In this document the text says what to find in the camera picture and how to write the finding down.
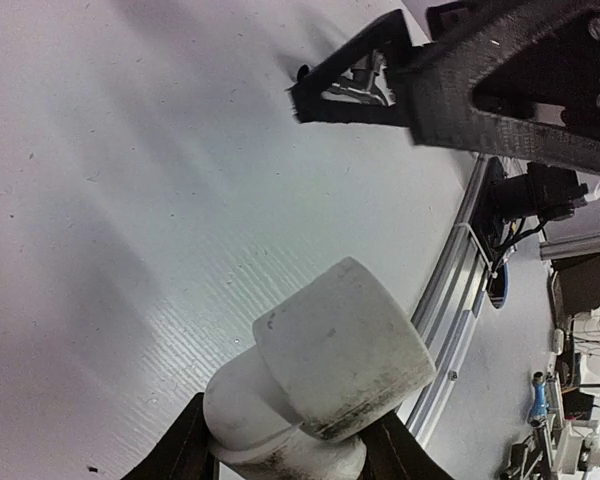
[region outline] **white pipe fitting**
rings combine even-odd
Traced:
[[[366,454],[356,434],[435,374],[409,318],[351,258],[253,333],[256,346],[218,370],[204,399],[212,452],[249,480],[355,480]]]

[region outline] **gray floor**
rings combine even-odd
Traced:
[[[428,450],[457,480],[494,478],[509,445],[529,433],[530,379],[551,361],[547,271],[538,239],[510,263],[502,310],[486,302],[473,342]]]

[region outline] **pvc elbow pipe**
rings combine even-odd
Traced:
[[[355,480],[357,433],[429,383],[433,361],[409,318],[344,259],[256,320],[256,346],[209,382],[212,452],[245,478]]]

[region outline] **blue object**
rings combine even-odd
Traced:
[[[545,379],[541,372],[536,373],[533,376],[533,390],[535,393],[535,400],[531,412],[529,412],[529,423],[536,427],[543,423],[547,419],[547,413],[549,406],[547,405],[547,396],[545,394]]]

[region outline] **black mechanical device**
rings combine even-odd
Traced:
[[[371,23],[291,88],[297,119],[600,175],[600,0],[453,2],[427,18],[436,41],[421,47],[400,10]],[[323,97],[376,52],[393,104]]]

